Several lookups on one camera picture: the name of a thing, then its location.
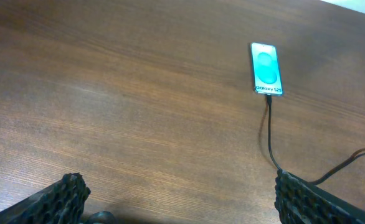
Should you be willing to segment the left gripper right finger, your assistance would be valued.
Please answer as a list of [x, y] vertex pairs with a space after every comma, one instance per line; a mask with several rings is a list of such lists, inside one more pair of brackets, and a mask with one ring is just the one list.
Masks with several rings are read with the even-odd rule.
[[279, 169], [275, 208], [282, 223], [365, 224], [365, 211]]

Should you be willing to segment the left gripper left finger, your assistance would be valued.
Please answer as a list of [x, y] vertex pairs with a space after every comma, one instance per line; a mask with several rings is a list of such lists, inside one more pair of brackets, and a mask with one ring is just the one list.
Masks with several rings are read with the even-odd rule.
[[0, 224], [80, 223], [91, 191], [79, 173], [59, 181], [0, 212]]

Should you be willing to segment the blue Galaxy S25 smartphone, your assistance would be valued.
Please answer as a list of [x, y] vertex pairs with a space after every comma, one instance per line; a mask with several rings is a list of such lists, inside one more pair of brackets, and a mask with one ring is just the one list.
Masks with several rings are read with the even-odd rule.
[[252, 42], [250, 54], [252, 56], [255, 92], [282, 96], [284, 91], [277, 48], [273, 45]]

